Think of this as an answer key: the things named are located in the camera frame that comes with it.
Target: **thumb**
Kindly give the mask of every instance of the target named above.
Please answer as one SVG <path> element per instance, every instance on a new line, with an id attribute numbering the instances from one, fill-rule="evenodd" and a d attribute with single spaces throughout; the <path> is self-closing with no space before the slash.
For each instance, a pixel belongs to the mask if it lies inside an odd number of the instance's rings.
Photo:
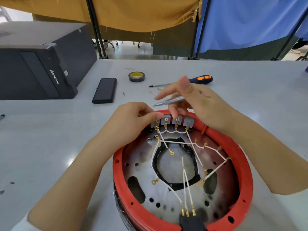
<path id="1" fill-rule="evenodd" d="M 190 83 L 186 75 L 179 78 L 178 90 L 191 106 L 197 105 L 202 99 L 199 90 Z"/>
<path id="2" fill-rule="evenodd" d="M 144 125 L 148 125 L 153 121 L 157 121 L 161 118 L 163 118 L 164 115 L 162 113 L 158 113 L 158 112 L 152 112 L 152 113 L 148 113 L 147 115 L 144 115 L 142 118 L 142 121 L 144 123 Z"/>

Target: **computer case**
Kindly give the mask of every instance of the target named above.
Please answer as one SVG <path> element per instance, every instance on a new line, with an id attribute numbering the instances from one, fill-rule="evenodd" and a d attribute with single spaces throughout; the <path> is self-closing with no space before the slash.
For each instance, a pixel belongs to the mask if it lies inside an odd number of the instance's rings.
<path id="1" fill-rule="evenodd" d="M 83 23 L 0 24 L 0 100 L 72 99 L 97 60 Z"/>

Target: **black plug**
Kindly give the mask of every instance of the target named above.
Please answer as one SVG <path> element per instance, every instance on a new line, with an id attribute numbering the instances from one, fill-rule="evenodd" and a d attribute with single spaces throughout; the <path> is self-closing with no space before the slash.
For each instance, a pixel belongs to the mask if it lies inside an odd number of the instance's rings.
<path id="1" fill-rule="evenodd" d="M 182 231 L 205 231 L 204 224 L 198 216 L 181 216 L 180 225 Z"/>

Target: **white sleeve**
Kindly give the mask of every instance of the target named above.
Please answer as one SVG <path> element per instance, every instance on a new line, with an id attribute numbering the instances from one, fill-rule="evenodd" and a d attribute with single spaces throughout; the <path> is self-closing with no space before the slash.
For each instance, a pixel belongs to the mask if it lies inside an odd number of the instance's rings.
<path id="1" fill-rule="evenodd" d="M 11 231 L 41 231 L 28 221 L 28 213 Z"/>
<path id="2" fill-rule="evenodd" d="M 308 230 L 308 189 L 291 195 L 274 194 L 298 231 Z"/>

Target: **silver pen-shaped screwdriver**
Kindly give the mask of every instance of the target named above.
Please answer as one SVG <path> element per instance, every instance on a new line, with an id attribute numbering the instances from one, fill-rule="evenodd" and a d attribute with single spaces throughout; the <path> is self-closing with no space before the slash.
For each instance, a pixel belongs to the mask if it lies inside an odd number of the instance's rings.
<path id="1" fill-rule="evenodd" d="M 164 105 L 164 104 L 173 104 L 173 103 L 180 102 L 180 101 L 183 101 L 183 100 L 185 100 L 185 98 L 183 96 L 178 96 L 178 97 L 175 97 L 175 98 L 170 98 L 170 99 L 164 100 L 162 102 L 159 102 L 159 103 L 155 104 L 154 106 L 161 106 L 161 105 Z"/>

